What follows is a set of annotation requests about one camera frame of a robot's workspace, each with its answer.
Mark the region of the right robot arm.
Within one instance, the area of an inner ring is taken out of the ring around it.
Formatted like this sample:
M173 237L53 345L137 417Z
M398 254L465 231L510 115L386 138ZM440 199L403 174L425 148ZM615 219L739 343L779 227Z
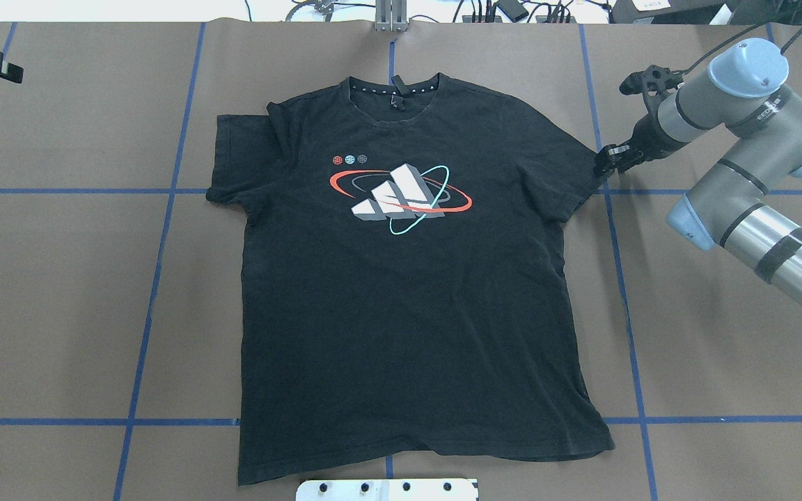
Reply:
M802 178L802 97L787 86L789 61L766 39L746 38L701 73L651 65L621 84L646 114L621 145L595 157L596 175L624 173L724 126L736 143L685 193L666 221L697 248L724 248L802 305L802 226L764 201L784 177Z

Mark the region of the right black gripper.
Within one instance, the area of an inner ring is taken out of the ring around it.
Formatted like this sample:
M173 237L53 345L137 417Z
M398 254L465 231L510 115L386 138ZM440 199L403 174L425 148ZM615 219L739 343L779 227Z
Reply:
M595 156L593 175L607 180L613 174L624 174L637 165L665 159L678 152L689 141L679 141L663 130L659 114L647 114L634 125L627 143L606 145Z

